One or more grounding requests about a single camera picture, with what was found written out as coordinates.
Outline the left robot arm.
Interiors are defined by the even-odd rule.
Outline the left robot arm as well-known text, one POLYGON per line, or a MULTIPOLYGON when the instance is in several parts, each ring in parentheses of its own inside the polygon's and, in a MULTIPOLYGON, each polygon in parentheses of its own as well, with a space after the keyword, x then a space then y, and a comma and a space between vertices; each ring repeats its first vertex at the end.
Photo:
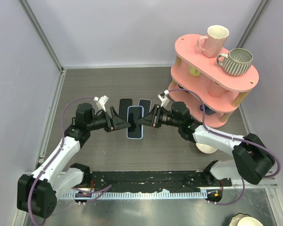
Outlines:
POLYGON ((60 172, 69 160, 83 147, 91 131, 103 129, 112 132, 130 127, 113 107, 111 113, 101 111, 96 115, 90 103, 81 103, 71 125, 62 131, 62 138, 47 160, 31 175, 23 174, 17 183, 17 208, 36 216, 49 217, 58 199, 75 185, 87 187, 91 182, 89 167, 79 165, 64 175, 60 172))

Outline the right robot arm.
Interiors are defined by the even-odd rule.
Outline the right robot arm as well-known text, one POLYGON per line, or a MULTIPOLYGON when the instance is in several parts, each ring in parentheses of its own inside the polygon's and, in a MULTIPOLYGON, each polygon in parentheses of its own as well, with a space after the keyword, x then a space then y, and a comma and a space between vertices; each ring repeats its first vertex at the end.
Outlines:
POLYGON ((154 105, 138 123, 154 128, 162 125, 176 127, 184 140, 208 145, 230 155, 232 160, 213 161, 203 170, 204 182, 209 186, 225 178, 242 178, 257 185, 275 164, 275 158, 267 152, 257 135, 231 135, 207 127, 190 115, 183 102, 172 103, 170 111, 154 105))

